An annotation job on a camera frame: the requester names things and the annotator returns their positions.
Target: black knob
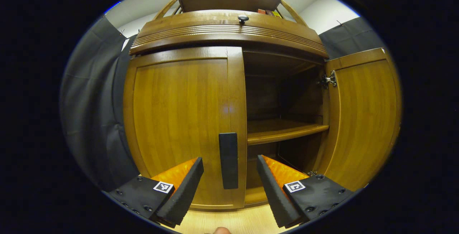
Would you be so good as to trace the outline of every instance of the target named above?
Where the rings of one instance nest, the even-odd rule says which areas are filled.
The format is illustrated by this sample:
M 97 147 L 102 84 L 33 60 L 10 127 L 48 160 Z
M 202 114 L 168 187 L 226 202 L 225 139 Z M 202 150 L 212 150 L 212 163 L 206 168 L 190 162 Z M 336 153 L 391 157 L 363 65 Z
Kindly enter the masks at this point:
M 239 19 L 239 23 L 240 23 L 240 24 L 244 24 L 246 21 L 249 20 L 249 18 L 247 17 L 247 15 L 239 15 L 237 18 Z

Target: black curtain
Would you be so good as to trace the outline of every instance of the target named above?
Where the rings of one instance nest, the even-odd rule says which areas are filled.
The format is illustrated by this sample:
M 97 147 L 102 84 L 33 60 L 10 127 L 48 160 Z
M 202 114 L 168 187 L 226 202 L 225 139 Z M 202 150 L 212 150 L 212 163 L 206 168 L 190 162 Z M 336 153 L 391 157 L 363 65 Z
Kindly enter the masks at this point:
M 67 144 L 92 182 L 111 191 L 139 175 L 123 124 L 123 87 L 132 36 L 104 16 L 77 44 L 64 71 L 60 116 Z
M 319 35 L 331 59 L 385 47 L 382 39 L 362 17 L 352 19 Z

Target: metal hinge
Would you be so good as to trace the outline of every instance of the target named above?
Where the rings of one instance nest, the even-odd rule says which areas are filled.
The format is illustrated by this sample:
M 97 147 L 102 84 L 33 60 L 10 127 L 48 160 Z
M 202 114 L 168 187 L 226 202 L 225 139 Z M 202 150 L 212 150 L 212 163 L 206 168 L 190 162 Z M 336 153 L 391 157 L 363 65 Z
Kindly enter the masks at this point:
M 317 175 L 317 170 L 308 171 L 308 172 L 306 173 L 306 175 L 308 175 L 308 176 L 310 176 L 310 177 L 315 176 L 315 175 Z
M 329 82 L 331 84 L 333 84 L 333 87 L 338 86 L 338 83 L 336 83 L 335 71 L 331 71 L 330 72 L 330 77 L 327 77 L 327 75 L 324 74 L 322 76 L 322 80 L 321 81 L 317 81 L 316 84 L 317 85 L 323 85 L 324 89 L 328 89 L 328 83 Z

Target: decorative grooves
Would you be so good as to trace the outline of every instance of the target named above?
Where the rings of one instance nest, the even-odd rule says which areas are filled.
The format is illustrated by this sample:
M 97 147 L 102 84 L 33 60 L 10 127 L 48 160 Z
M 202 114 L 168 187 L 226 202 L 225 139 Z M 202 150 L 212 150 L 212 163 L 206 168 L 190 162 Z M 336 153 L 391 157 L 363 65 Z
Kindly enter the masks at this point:
M 283 39 L 286 41 L 292 41 L 297 44 L 308 46 L 318 51 L 325 52 L 326 50 L 322 44 L 316 43 L 310 39 L 306 39 L 297 35 L 286 33 L 283 31 L 268 29 L 268 28 L 259 28 L 253 26 L 243 26 L 240 25 L 201 25 L 201 26 L 188 26 L 182 28 L 174 28 L 169 30 L 160 31 L 158 33 L 151 34 L 149 36 L 144 36 L 138 38 L 134 41 L 132 48 L 142 46 L 144 44 L 158 41 L 161 39 L 166 39 L 176 36 L 192 36 L 199 34 L 245 34 L 252 36 L 263 36 L 270 37 L 274 39 Z

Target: open cabinet door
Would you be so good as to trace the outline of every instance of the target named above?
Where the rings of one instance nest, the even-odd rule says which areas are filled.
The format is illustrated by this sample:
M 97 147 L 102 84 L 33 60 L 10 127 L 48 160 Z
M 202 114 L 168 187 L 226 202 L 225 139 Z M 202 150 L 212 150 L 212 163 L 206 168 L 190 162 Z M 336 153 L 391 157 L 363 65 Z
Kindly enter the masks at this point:
M 400 129 L 402 98 L 397 71 L 384 48 L 326 63 L 329 131 L 318 173 L 345 188 L 363 188 L 388 158 Z
M 195 47 L 134 58 L 123 110 L 129 149 L 142 176 L 202 157 L 204 173 L 191 207 L 243 207 L 244 83 L 240 47 Z M 221 140 L 222 133 L 236 133 L 237 141 L 235 134 Z

